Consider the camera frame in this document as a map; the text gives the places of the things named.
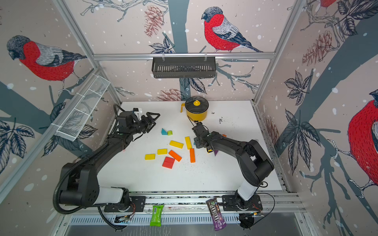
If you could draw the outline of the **long yellow rectangle block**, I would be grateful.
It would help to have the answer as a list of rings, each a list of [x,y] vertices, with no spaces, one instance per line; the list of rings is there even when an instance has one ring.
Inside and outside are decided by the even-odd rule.
[[[173,141],[173,140],[170,141],[169,145],[172,146],[172,147],[175,147],[175,148],[180,148],[180,149],[182,149],[184,147],[183,143],[176,142],[176,141]]]

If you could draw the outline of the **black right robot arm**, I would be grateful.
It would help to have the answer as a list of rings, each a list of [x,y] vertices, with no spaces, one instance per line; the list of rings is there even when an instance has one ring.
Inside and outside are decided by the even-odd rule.
[[[253,198],[261,184],[274,170],[274,164],[256,140],[242,142],[224,137],[218,132],[210,132],[201,122],[192,128],[195,146],[206,148],[208,153],[224,152],[234,157],[240,167],[244,181],[236,190],[230,208],[247,210],[253,206]]]

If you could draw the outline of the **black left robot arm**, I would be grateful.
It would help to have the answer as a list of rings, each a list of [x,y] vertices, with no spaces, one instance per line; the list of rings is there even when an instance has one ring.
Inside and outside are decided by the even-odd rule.
[[[101,187],[97,175],[118,153],[135,139],[134,135],[149,133],[156,125],[159,113],[139,115],[138,109],[123,110],[116,116],[113,129],[104,144],[76,163],[68,163],[61,170],[60,180],[53,193],[53,207],[60,214],[72,214],[83,208],[119,205],[128,209],[132,201],[123,187]]]

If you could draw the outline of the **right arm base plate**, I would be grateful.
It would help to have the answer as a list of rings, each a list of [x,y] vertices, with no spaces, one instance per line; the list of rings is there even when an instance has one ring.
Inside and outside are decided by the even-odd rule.
[[[261,199],[254,195],[245,201],[238,195],[223,195],[221,204],[224,211],[262,211]]]

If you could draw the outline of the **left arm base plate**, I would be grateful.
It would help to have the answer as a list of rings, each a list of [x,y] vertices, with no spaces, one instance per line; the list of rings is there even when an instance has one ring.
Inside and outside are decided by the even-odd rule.
[[[129,200],[122,200],[120,203],[107,204],[104,212],[109,213],[125,213],[125,212],[143,212],[146,202],[145,196],[131,196]]]

